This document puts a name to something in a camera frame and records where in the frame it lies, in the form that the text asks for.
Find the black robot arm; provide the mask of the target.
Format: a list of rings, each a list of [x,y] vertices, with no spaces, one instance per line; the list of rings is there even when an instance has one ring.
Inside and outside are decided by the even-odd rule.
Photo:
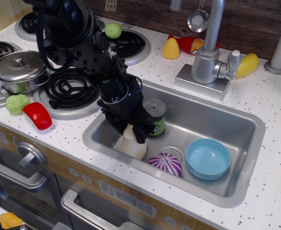
[[[100,92],[98,105],[119,133],[132,125],[138,143],[155,130],[154,120],[143,108],[142,82],[128,74],[126,65],[96,25],[95,15],[80,0],[30,0],[38,16],[37,46],[42,60],[70,67],[85,76]]]

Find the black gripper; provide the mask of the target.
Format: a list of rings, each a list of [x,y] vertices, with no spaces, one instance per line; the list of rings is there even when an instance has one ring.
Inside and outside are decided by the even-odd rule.
[[[153,125],[153,118],[144,109],[142,102],[143,94],[139,91],[128,92],[123,98],[101,97],[97,103],[102,107],[106,120],[119,134],[123,135],[127,124],[132,124],[136,141],[144,144],[147,138],[157,138],[159,127]]]

